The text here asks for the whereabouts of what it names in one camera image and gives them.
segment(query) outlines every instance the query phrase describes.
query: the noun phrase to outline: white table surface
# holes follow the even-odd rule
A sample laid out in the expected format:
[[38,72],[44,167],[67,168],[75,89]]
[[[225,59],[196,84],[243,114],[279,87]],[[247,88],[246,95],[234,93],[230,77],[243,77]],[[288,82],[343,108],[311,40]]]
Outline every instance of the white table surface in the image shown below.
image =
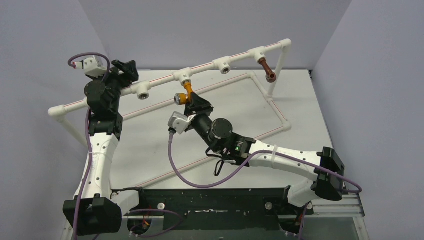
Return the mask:
[[[173,71],[139,71],[140,80],[153,80]],[[226,75],[218,70],[196,74],[192,77],[193,90],[242,75],[248,70],[232,70]],[[268,90],[263,70],[254,71]],[[172,99],[185,90],[179,82],[154,87],[147,100],[136,95],[121,98],[119,112],[122,115]],[[200,95],[214,106],[212,120],[228,119],[234,132],[255,137],[281,126],[280,120],[262,97],[251,79],[244,79],[228,86]],[[282,70],[275,87],[273,99],[284,117],[291,122],[291,129],[277,133],[263,142],[279,147],[320,151],[332,147],[331,140],[318,105],[307,70]],[[172,170],[168,159],[168,120],[174,111],[184,112],[184,106],[171,105],[154,112],[129,119],[123,123],[118,148],[113,157],[110,181],[112,189],[137,186],[149,179]],[[176,134],[172,156],[177,167],[182,167],[205,156],[208,146],[192,130]],[[216,161],[208,162],[184,173],[183,176],[196,184],[211,184],[228,176],[236,166],[225,164],[220,176],[213,175]],[[245,167],[228,182],[215,188],[284,188],[302,180],[302,177],[264,167]],[[178,177],[152,185],[151,189],[189,189]]]

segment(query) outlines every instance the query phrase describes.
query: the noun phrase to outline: red stripe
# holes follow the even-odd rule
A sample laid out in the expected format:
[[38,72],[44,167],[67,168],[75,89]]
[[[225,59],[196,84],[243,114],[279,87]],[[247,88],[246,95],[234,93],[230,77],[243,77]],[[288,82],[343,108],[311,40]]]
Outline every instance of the red stripe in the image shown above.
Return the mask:
[[[202,158],[202,159],[197,160],[197,161],[195,161],[195,162],[192,162],[192,163],[190,163],[190,164],[188,164],[188,165],[185,165],[185,166],[183,166],[183,167],[181,167],[181,168],[178,168],[178,170],[181,170],[181,169],[183,169],[183,168],[186,168],[186,167],[188,167],[188,166],[190,166],[190,165],[193,165],[193,164],[195,164],[195,163],[198,163],[198,162],[203,161],[203,160],[208,159],[208,158],[209,158],[209,157]],[[161,175],[161,176],[158,176],[158,177],[156,177],[156,178],[154,178],[154,179],[152,179],[152,180],[149,180],[149,181],[146,181],[146,182],[140,183],[140,184],[139,184],[139,185],[137,185],[136,187],[139,187],[139,186],[141,186],[141,185],[143,185],[143,184],[150,183],[150,182],[152,182],[152,181],[154,181],[154,180],[156,180],[156,179],[162,178],[162,177],[164,177],[164,176],[166,176],[166,175],[169,175],[169,174],[172,174],[172,173],[173,173],[173,171],[168,172],[168,173],[165,173],[165,174],[163,174],[163,175]]]
[[70,103],[70,104],[68,104],[68,105],[65,105],[65,107],[68,107],[68,106],[71,106],[71,105],[74,105],[74,104],[79,104],[79,103],[82,103],[82,102],[84,102],[84,100],[76,101],[76,102],[74,102],[74,103]]
[[158,79],[155,79],[155,80],[151,80],[149,83],[153,83],[154,81],[161,80],[161,79],[164,79],[164,78],[168,78],[168,77],[171,77],[171,76],[172,76],[172,74],[171,75],[168,75],[168,76],[164,76],[164,77],[158,78]]
[[195,90],[195,91],[193,91],[193,92],[197,92],[197,91],[202,90],[202,89],[210,88],[210,87],[215,86],[215,85],[217,85],[217,84],[221,84],[221,83],[224,83],[224,82],[226,82],[226,81],[230,81],[231,79],[235,79],[235,78],[238,78],[238,77],[241,77],[241,76],[244,76],[244,75],[247,75],[247,73],[242,74],[242,75],[240,75],[240,76],[232,77],[232,78],[227,79],[227,80],[224,80],[224,81],[220,81],[220,82],[215,83],[215,84],[212,84],[212,85],[210,85],[210,86],[205,86],[205,87],[200,88],[200,89],[197,89],[197,90]]
[[198,69],[198,68],[201,68],[201,67],[204,67],[204,66],[207,66],[207,65],[211,65],[211,64],[214,64],[213,62],[209,62],[209,63],[206,63],[206,64],[203,64],[203,65],[200,65],[200,66],[195,66],[195,67],[193,67],[193,68],[191,68],[192,70],[193,69]]
[[271,130],[271,131],[269,131],[269,132],[265,132],[264,134],[261,134],[261,135],[259,135],[259,136],[257,136],[257,137],[254,137],[255,139],[257,139],[257,138],[259,138],[259,137],[261,137],[261,136],[263,136],[263,135],[265,135],[265,134],[269,134],[269,133],[271,133],[271,132],[274,132],[274,131],[276,131],[276,130],[278,130],[278,129],[280,129],[280,128],[282,128],[283,126],[280,126],[280,127],[277,127],[276,129],[274,129],[274,130]]
[[249,52],[248,51],[245,51],[245,52],[243,52],[243,53],[239,53],[239,54],[236,54],[236,55],[232,55],[232,56],[230,56],[230,58],[234,58],[234,57],[237,57],[237,56],[240,56],[240,55],[243,55],[243,54],[248,54]]
[[283,113],[280,111],[280,109],[278,108],[278,106],[276,105],[276,103],[274,101],[272,101],[272,103],[274,104],[274,106],[277,108],[277,110],[279,111],[279,114],[281,114],[283,119],[286,119],[283,115]]
[[271,46],[274,46],[274,45],[277,45],[277,44],[280,44],[280,43],[279,43],[279,42],[277,42],[277,43],[274,43],[274,44],[271,44],[271,45],[265,46],[265,48],[267,48],[267,47],[271,47]]
[[151,105],[151,106],[145,107],[145,108],[143,108],[143,109],[140,109],[140,110],[133,111],[133,112],[131,112],[131,113],[125,114],[125,115],[123,115],[122,117],[125,117],[125,116],[127,116],[127,115],[130,115],[130,114],[133,114],[133,113],[137,113],[137,112],[143,111],[143,110],[145,110],[145,109],[149,109],[149,108],[154,107],[154,106],[156,106],[156,105],[163,104],[163,103],[166,103],[166,102],[168,102],[168,101],[172,101],[172,100],[174,100],[174,99],[169,99],[169,100],[166,100],[166,101],[163,101],[163,102],[156,103],[155,105]]

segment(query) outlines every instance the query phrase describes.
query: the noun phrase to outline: black metal base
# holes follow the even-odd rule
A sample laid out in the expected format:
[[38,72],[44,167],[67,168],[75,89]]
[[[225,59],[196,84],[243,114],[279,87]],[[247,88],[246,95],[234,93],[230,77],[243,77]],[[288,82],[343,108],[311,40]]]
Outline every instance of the black metal base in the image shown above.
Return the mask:
[[[278,215],[296,216],[302,209],[287,203],[287,188],[257,188],[257,189],[176,189],[154,190],[145,189],[142,192],[140,206],[135,209],[157,208],[159,203],[165,204],[165,209],[176,212],[185,221],[174,230],[243,230],[262,228],[267,231],[278,231],[287,226],[296,233],[299,228],[293,228],[293,219],[279,220]],[[266,203],[272,203],[273,208],[267,210]],[[151,216],[163,216],[161,212],[151,212]],[[178,222],[172,214],[164,215],[163,229]]]
[[[74,226],[77,200],[66,200],[63,213]],[[81,199],[78,216],[78,236],[117,233],[121,228],[121,208],[105,197]]]

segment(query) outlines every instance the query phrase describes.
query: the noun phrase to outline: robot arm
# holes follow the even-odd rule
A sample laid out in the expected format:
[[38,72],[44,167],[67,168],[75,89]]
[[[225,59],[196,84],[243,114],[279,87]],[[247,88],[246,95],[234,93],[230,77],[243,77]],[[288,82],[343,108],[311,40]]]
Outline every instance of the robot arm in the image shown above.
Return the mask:
[[280,153],[301,159],[343,176],[345,166],[334,149],[324,147],[321,152],[299,151],[272,146],[241,136],[233,132],[233,126],[228,120],[218,118],[212,121],[209,116],[214,109],[213,106],[196,93],[190,94],[191,102],[185,104],[184,114],[178,112],[172,114],[168,122],[171,129],[179,134],[194,129],[207,144],[208,150],[220,154],[225,162],[237,166],[240,166],[253,153],[270,151],[271,153],[255,154],[245,166],[273,168],[304,177],[305,180],[290,186],[288,190],[288,203],[293,206],[300,208],[319,198],[330,201],[342,199],[342,180],[314,167],[276,155]]
[[88,116],[88,134],[92,145],[92,162],[89,157],[84,173],[88,170],[85,185],[80,183],[72,200],[63,204],[63,213],[73,226],[75,212],[78,211],[77,235],[94,235],[116,233],[121,228],[122,216],[139,204],[139,193],[135,190],[125,191],[111,199],[110,173],[113,155],[121,138],[123,117],[119,114],[121,90],[138,81],[136,62],[127,63],[115,60],[115,67],[110,69],[104,80],[105,68],[94,57],[74,63],[75,68],[82,68],[89,82],[84,89],[87,103],[91,109]]

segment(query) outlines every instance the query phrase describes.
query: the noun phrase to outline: bolt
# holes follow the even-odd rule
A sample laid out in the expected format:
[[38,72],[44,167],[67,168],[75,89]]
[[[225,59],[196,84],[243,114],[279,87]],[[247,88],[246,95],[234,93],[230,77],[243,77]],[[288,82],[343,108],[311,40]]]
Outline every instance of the bolt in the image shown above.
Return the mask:
[[271,202],[267,202],[267,203],[265,203],[265,209],[266,209],[266,210],[271,210],[271,209],[273,209],[273,204],[272,204]]
[[159,209],[159,210],[164,210],[164,209],[165,209],[165,204],[163,204],[162,202],[161,202],[161,203],[159,203],[159,204],[157,205],[157,209]]

